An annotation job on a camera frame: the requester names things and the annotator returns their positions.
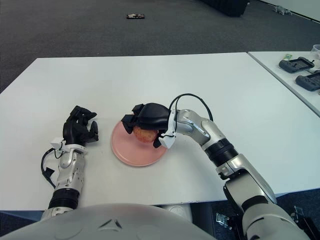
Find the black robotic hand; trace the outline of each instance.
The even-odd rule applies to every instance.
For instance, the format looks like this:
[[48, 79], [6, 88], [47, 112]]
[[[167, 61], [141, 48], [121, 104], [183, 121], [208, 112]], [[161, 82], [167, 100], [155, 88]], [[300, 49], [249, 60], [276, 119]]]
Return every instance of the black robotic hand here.
[[161, 146], [159, 137], [168, 130], [170, 111], [168, 108], [157, 103], [147, 103], [136, 105], [132, 114], [126, 114], [122, 118], [122, 124], [128, 134], [133, 132], [135, 126], [144, 130], [156, 130], [158, 135], [153, 142], [153, 146]]
[[80, 106], [75, 106], [70, 116], [63, 125], [63, 138], [65, 144], [79, 144], [98, 141], [98, 125], [95, 121], [91, 123], [90, 130], [87, 129], [88, 121], [97, 114]]

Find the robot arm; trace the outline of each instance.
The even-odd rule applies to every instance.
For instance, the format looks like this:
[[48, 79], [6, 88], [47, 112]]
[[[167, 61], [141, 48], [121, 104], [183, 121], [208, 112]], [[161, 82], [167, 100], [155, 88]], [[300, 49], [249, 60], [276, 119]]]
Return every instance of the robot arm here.
[[[160, 114], [162, 121], [166, 117], [166, 124], [152, 128], [159, 114], [153, 109], [162, 109]], [[223, 191], [236, 214], [242, 217], [243, 232], [248, 240], [309, 239], [291, 217], [276, 205], [277, 200], [271, 187], [245, 156], [235, 150], [213, 121], [189, 109], [169, 111], [156, 103], [141, 104], [134, 110], [134, 115], [126, 115], [122, 119], [129, 134], [134, 126], [158, 130], [158, 138], [153, 146], [169, 148], [174, 143], [176, 133], [180, 133], [190, 136], [202, 147], [216, 166], [220, 178], [228, 180]], [[145, 112], [154, 114], [152, 118], [145, 118]]]
[[56, 137], [51, 145], [53, 149], [62, 151], [58, 165], [59, 175], [49, 203], [42, 214], [41, 220], [46, 220], [65, 212], [76, 209], [78, 198], [84, 185], [86, 143], [98, 141], [98, 125], [88, 121], [97, 114], [76, 106], [63, 125], [63, 138]]

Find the red apple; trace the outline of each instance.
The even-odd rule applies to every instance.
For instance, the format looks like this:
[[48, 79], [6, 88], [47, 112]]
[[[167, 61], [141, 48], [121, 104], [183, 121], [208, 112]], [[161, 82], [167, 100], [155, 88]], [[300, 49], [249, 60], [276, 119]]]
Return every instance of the red apple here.
[[156, 130], [144, 130], [141, 129], [138, 126], [134, 126], [133, 127], [133, 134], [135, 135], [135, 137], [143, 143], [152, 143], [157, 135], [158, 135], [158, 131]]

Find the remote control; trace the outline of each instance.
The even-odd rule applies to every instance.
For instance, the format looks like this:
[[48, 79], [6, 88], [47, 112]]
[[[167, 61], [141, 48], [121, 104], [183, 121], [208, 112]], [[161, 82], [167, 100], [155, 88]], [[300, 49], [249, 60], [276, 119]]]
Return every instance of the remote control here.
[[320, 89], [320, 71], [308, 76], [298, 76], [295, 82], [308, 91], [318, 90]]
[[315, 67], [313, 61], [309, 61], [308, 59], [300, 56], [298, 59], [294, 60], [281, 60], [279, 62], [279, 67], [285, 70], [288, 73], [295, 73], [298, 71], [304, 71], [307, 69], [312, 69]]

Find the gray carpet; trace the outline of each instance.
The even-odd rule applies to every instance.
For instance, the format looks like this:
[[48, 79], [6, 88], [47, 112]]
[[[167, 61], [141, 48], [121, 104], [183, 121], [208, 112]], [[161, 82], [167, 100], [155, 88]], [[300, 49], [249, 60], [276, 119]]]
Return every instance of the gray carpet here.
[[320, 24], [256, 0], [240, 18], [199, 0], [0, 0], [0, 92], [36, 58], [308, 51], [319, 39]]

